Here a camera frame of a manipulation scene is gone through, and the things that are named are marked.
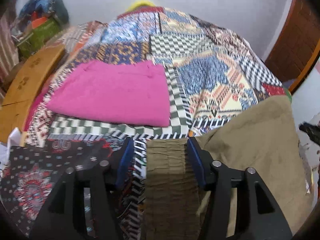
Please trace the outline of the olive khaki pants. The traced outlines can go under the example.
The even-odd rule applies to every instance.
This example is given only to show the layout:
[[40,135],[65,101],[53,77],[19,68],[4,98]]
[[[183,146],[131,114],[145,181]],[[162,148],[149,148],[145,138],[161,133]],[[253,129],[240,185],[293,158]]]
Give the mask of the olive khaki pants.
[[[312,196],[286,96],[272,96],[195,138],[228,167],[256,169],[292,234],[300,229],[311,212]],[[199,239],[210,193],[197,183],[187,157],[188,139],[157,139],[146,145],[144,239]]]

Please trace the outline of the brown wooden door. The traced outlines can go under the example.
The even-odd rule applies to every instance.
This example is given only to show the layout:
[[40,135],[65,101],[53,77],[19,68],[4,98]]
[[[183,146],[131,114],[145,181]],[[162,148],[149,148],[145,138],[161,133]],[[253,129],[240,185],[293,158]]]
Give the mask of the brown wooden door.
[[319,58],[319,18],[306,0],[292,0],[282,31],[265,61],[294,93]]

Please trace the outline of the white crumpled paper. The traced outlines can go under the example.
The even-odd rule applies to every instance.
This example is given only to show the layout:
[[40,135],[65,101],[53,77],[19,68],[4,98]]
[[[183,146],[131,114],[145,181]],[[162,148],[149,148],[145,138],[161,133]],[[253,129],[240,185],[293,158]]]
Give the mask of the white crumpled paper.
[[9,134],[7,143],[1,142],[1,148],[0,148],[1,165],[5,165],[9,161],[11,147],[19,146],[21,138],[22,138],[22,133],[20,132],[18,127],[15,127],[12,130],[12,132]]

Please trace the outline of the patchwork patterned bedspread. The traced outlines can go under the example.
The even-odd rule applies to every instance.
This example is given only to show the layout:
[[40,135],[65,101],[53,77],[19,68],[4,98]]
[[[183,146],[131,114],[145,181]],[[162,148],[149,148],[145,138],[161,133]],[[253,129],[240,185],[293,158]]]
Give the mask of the patchwork patterned bedspread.
[[[134,168],[119,211],[125,237],[139,239],[145,142],[202,135],[269,96],[285,94],[286,89],[238,34],[177,10],[150,7],[120,15],[108,24],[90,22],[79,30],[82,37],[77,46],[71,45],[70,34],[61,37],[70,58],[34,101],[26,146],[11,152],[1,183],[1,200],[18,231],[29,236],[48,190],[39,189],[35,197],[26,199],[27,183],[52,184],[58,168],[71,159],[49,153],[53,136],[105,137],[111,147],[133,137]],[[67,77],[78,65],[92,60],[115,65],[149,60],[162,65],[169,90],[169,125],[113,124],[49,110],[48,102]]]

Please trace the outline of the wooden lap desk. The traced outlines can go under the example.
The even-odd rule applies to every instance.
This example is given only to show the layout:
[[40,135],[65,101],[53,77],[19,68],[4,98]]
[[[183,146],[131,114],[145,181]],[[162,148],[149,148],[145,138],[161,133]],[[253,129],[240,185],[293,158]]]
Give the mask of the wooden lap desk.
[[23,131],[34,99],[64,54],[65,46],[60,44],[43,48],[25,61],[1,106],[1,142],[7,142],[13,129]]

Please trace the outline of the folded pink cloth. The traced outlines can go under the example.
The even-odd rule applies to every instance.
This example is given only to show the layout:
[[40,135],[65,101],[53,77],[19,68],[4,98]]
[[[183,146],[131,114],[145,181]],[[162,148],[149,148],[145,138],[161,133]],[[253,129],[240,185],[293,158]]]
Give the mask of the folded pink cloth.
[[47,108],[62,115],[116,124],[170,124],[165,70],[151,61],[82,63],[53,93]]

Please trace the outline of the striped maroon curtain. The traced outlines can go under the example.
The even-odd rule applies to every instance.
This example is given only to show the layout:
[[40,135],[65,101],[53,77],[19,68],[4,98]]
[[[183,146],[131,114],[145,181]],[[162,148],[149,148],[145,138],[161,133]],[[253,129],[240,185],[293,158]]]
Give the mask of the striped maroon curtain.
[[8,8],[1,16],[1,100],[14,78],[19,64],[18,49],[11,36],[10,27],[16,18],[15,9]]

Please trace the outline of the pile of clothes and bags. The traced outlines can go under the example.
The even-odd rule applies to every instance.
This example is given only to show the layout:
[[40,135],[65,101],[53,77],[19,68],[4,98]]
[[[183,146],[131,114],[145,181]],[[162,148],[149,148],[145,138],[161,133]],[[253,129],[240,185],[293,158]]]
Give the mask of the pile of clothes and bags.
[[27,59],[69,25],[63,0],[29,0],[10,26],[19,56]]

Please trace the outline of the yellow plush pillow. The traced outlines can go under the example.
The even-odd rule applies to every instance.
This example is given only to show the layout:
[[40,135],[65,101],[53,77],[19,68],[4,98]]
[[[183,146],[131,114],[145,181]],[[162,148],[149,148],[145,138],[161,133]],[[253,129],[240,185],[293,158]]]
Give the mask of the yellow plush pillow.
[[155,4],[149,0],[136,0],[126,10],[126,12],[132,12],[144,7],[155,7]]

